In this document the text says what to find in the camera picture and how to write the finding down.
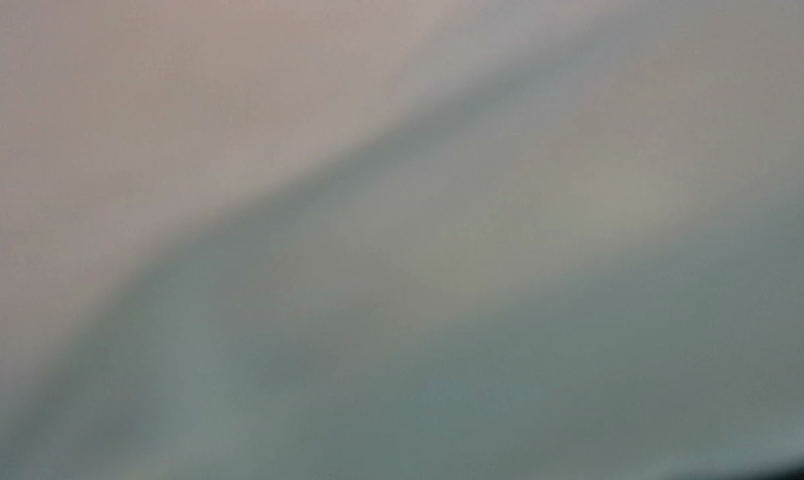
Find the light blue plastic bag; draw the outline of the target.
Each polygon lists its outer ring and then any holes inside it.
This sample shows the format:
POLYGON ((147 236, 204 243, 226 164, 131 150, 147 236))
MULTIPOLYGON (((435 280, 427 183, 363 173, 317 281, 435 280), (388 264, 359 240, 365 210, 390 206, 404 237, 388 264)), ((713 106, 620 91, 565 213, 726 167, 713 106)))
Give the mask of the light blue plastic bag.
POLYGON ((0 1, 0 479, 804 479, 804 1, 0 1))

